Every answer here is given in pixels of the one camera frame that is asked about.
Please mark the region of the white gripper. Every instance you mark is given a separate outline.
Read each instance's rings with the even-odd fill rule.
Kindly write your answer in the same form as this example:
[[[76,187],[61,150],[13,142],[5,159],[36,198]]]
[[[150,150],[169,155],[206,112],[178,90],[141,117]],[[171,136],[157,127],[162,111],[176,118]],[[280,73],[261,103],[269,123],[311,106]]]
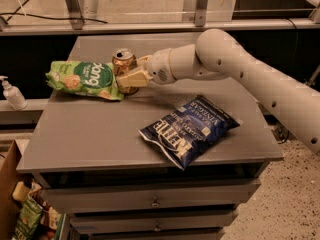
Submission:
[[[176,79],[170,67],[171,51],[171,48],[167,48],[138,58],[137,68],[116,77],[118,86],[122,88],[146,87],[151,80],[159,85],[174,83]]]

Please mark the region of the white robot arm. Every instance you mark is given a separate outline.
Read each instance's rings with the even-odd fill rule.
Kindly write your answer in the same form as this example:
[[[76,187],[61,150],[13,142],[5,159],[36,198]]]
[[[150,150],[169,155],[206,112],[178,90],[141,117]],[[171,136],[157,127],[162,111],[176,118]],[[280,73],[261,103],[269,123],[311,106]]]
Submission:
[[[190,45],[159,50],[118,76],[120,87],[231,77],[314,153],[320,152],[320,93],[250,55],[230,34],[206,30]]]

